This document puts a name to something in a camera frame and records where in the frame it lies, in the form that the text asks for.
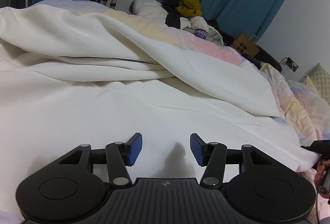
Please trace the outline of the right hand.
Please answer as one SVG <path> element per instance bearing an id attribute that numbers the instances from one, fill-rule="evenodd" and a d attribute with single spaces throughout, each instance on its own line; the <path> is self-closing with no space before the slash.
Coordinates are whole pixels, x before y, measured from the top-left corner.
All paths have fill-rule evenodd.
<path id="1" fill-rule="evenodd" d="M 326 166 L 328 166 L 328 161 L 319 161 L 317 165 L 317 173 L 315 176 L 315 181 L 318 182 L 323 178 L 323 174 L 325 171 Z"/>

